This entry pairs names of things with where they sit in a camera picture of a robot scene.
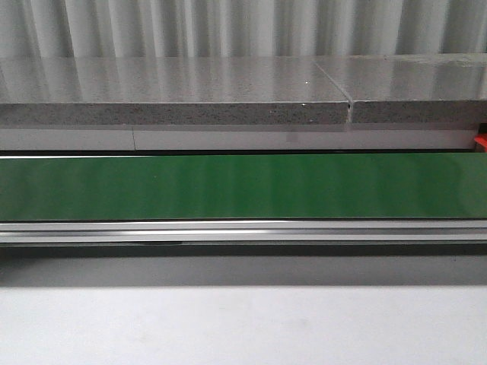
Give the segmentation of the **red plastic tray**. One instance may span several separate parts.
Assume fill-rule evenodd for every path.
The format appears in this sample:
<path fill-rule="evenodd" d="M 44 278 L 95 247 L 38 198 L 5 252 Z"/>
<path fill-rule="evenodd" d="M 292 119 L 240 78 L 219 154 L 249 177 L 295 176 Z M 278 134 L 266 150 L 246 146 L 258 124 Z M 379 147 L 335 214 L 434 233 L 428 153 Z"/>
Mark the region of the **red plastic tray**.
<path fill-rule="evenodd" d="M 486 133 L 480 133 L 474 138 L 475 142 L 475 147 L 474 151 L 475 152 L 487 152 L 487 134 Z"/>

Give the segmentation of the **grey stone slab left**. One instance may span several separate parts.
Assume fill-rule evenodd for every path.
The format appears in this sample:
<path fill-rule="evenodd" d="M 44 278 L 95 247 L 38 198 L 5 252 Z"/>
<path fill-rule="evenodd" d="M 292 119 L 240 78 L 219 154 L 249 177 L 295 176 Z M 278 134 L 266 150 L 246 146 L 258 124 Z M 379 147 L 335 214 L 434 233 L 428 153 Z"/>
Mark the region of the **grey stone slab left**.
<path fill-rule="evenodd" d="M 1 124 L 341 125 L 349 103 L 309 58 L 1 61 Z"/>

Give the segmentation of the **green conveyor belt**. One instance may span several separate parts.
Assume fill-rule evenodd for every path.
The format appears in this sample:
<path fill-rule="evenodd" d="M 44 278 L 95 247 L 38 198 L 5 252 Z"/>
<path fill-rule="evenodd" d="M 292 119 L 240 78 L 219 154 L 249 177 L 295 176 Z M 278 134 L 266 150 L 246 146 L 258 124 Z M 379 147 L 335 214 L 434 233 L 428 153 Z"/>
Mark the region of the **green conveyor belt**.
<path fill-rule="evenodd" d="M 5 158 L 3 221 L 484 218 L 482 153 Z"/>

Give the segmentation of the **white corrugated curtain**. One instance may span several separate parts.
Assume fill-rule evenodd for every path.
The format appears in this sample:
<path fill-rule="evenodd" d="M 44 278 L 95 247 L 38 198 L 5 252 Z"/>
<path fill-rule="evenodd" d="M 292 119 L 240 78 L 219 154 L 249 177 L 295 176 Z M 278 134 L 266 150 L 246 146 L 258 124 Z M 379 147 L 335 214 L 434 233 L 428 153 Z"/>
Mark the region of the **white corrugated curtain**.
<path fill-rule="evenodd" d="M 484 1 L 3 1 L 1 55 L 484 53 Z"/>

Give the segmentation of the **grey stone slab right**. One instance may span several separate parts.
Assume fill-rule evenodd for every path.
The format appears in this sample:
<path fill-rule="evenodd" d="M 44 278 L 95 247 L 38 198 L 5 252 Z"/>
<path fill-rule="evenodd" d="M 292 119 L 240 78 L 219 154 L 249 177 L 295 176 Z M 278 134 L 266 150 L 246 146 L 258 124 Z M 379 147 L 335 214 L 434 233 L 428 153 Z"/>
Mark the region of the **grey stone slab right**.
<path fill-rule="evenodd" d="M 479 125 L 486 121 L 486 56 L 323 56 L 349 99 L 352 124 Z"/>

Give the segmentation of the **grey stone slab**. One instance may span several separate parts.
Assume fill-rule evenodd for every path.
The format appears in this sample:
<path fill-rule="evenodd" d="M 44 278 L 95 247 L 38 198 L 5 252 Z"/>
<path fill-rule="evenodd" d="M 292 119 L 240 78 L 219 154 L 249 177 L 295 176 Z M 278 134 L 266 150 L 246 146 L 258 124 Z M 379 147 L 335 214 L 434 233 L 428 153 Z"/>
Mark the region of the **grey stone slab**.
<path fill-rule="evenodd" d="M 1 61 L 1 124 L 341 125 L 349 103 L 309 58 Z"/>
<path fill-rule="evenodd" d="M 479 125 L 486 121 L 486 56 L 323 56 L 349 99 L 352 124 Z"/>

